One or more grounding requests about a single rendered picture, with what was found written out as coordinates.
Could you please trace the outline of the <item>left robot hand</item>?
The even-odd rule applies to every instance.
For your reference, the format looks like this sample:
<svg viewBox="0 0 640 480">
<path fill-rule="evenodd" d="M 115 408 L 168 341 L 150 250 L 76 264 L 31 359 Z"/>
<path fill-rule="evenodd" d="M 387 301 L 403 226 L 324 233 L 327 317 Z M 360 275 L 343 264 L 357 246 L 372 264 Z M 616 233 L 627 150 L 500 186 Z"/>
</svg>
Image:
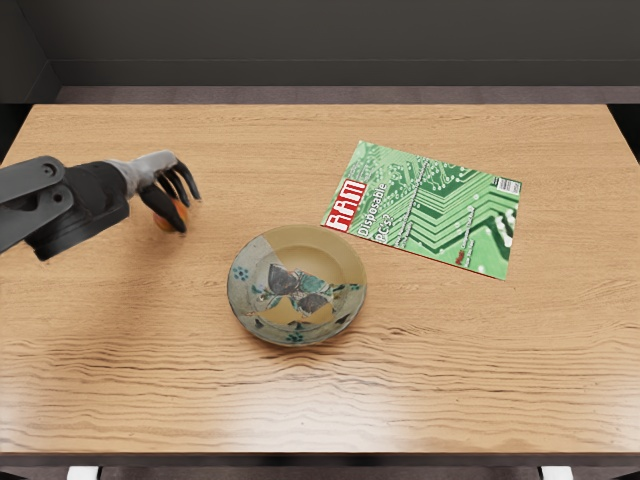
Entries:
<svg viewBox="0 0 640 480">
<path fill-rule="evenodd" d="M 201 195 L 189 168 L 170 150 L 152 152 L 130 161 L 106 160 L 124 178 L 128 199 L 138 196 L 159 218 L 175 231 L 187 232 L 186 221 L 180 216 L 175 200 L 189 208 L 191 196 Z"/>
</svg>

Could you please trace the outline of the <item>orange fruit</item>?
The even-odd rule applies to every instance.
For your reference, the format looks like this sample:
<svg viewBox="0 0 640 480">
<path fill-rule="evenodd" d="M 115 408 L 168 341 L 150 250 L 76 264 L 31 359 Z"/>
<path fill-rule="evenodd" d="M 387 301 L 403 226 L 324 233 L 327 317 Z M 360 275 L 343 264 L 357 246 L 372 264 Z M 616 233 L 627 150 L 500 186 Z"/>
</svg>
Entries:
<svg viewBox="0 0 640 480">
<path fill-rule="evenodd" d="M 184 225 L 187 225 L 188 224 L 188 208 L 179 199 L 173 199 L 172 203 L 174 204 L 177 210 L 177 213 L 180 219 L 182 220 L 182 222 L 184 223 Z M 153 221 L 156 224 L 156 226 L 162 231 L 169 232 L 169 233 L 176 232 L 176 229 L 174 228 L 174 226 L 170 224 L 168 220 L 159 216 L 157 213 L 153 214 Z"/>
</svg>

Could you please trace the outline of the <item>patterned ceramic plate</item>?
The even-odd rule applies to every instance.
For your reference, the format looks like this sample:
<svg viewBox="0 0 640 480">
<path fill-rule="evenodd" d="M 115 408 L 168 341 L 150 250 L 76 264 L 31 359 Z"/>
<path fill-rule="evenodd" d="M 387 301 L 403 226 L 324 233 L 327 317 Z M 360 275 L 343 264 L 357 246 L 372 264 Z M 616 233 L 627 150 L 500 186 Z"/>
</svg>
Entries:
<svg viewBox="0 0 640 480">
<path fill-rule="evenodd" d="M 227 297 L 241 325 L 276 345 L 302 346 L 342 332 L 367 292 L 364 265 L 328 229 L 289 225 L 249 241 L 229 269 Z"/>
</svg>

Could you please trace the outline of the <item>green magazine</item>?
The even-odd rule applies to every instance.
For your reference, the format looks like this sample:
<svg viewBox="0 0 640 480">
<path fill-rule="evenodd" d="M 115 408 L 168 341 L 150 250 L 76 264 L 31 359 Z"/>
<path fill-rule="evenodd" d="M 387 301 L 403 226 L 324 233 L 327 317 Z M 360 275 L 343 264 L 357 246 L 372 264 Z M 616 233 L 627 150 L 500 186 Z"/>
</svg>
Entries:
<svg viewBox="0 0 640 480">
<path fill-rule="evenodd" d="M 321 224 L 503 280 L 521 190 L 503 176 L 361 141 Z"/>
</svg>

